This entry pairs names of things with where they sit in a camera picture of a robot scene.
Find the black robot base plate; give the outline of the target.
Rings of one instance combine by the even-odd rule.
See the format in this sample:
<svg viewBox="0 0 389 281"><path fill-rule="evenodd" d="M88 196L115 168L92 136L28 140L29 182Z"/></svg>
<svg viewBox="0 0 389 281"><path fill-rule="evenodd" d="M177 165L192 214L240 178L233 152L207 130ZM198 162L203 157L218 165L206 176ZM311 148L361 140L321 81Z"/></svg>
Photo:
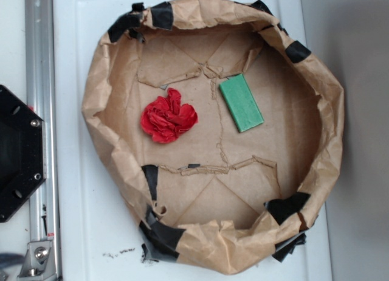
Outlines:
<svg viewBox="0 0 389 281"><path fill-rule="evenodd" d="M43 120L1 86L1 223L45 180Z"/></svg>

